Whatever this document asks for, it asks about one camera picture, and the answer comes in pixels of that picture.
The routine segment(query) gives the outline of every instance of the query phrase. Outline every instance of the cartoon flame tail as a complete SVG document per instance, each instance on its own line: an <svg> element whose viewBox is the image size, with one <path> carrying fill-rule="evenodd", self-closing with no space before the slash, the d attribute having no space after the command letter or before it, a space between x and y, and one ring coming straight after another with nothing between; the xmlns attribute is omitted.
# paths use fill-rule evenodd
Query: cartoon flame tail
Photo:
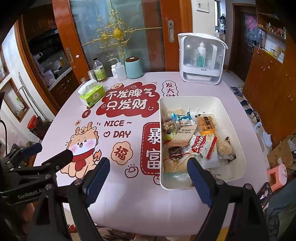
<svg viewBox="0 0 296 241"><path fill-rule="evenodd" d="M94 162L99 161L101 158L102 152L101 149L94 153Z"/></svg>

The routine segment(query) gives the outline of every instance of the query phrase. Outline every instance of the pink tablecloth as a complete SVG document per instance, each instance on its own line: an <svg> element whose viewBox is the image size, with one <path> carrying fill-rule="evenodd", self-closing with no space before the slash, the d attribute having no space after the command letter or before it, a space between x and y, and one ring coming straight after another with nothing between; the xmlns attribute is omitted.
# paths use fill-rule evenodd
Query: pink tablecloth
<svg viewBox="0 0 296 241"><path fill-rule="evenodd" d="M179 72L158 72L127 79L124 86L113 78L103 85L108 91L106 97L90 110L81 103L77 91L72 94L50 126L35 161L40 165L69 146L78 158L62 170L64 173L57 173L58 185L62 186L94 168L97 162L93 160L101 156L110 159L110 174L97 201L89 207L95 223L138 234L175 236L196 234L204 222L209 208L194 188L167 191L159 185L157 101L162 96L218 97L247 163L243 177L229 184L250 183L257 192L267 181L264 156L252 124L223 81L218 85L187 83ZM149 131L144 128L144 136L143 127L149 127ZM153 161L148 163L150 155ZM230 205L223 226L229 225L232 211Z"/></svg>

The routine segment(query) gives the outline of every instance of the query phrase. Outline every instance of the black cable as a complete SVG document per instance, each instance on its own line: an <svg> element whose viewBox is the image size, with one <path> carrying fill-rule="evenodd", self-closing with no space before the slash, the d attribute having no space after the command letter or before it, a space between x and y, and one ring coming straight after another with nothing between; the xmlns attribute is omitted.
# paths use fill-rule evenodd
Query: black cable
<svg viewBox="0 0 296 241"><path fill-rule="evenodd" d="M5 129L5 148L6 148L6 156L7 156L7 129L6 129L6 125L3 120L0 120L0 123L3 124L4 129Z"/></svg>

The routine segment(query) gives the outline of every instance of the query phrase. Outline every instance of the screw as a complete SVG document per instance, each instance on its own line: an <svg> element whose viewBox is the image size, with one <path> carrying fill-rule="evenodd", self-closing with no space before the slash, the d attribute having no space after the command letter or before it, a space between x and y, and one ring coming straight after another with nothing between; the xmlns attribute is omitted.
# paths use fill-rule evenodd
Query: screw
<svg viewBox="0 0 296 241"><path fill-rule="evenodd" d="M46 190L49 190L49 189L51 189L52 188L52 184L47 184L46 186L45 186L45 189Z"/></svg>
<svg viewBox="0 0 296 241"><path fill-rule="evenodd" d="M223 184L224 184L224 181L221 180L221 179L217 179L217 180L216 180L216 183L217 183L218 185L223 185Z"/></svg>
<svg viewBox="0 0 296 241"><path fill-rule="evenodd" d="M245 184L245 187L246 187L246 189L249 189L249 190L251 190L253 187L252 187L252 185L251 184Z"/></svg>
<svg viewBox="0 0 296 241"><path fill-rule="evenodd" d="M82 183L82 180L81 179L76 179L74 181L74 184L77 186L77 185L80 185Z"/></svg>

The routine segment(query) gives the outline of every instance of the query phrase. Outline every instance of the red trash can lid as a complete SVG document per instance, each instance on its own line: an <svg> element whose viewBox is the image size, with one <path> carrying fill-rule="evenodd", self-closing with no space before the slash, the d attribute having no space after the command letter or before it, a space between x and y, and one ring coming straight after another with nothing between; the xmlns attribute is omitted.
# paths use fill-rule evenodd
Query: red trash can lid
<svg viewBox="0 0 296 241"><path fill-rule="evenodd" d="M30 119L27 128L28 129L34 129L37 126L38 123L38 119L35 115L32 116L32 118Z"/></svg>

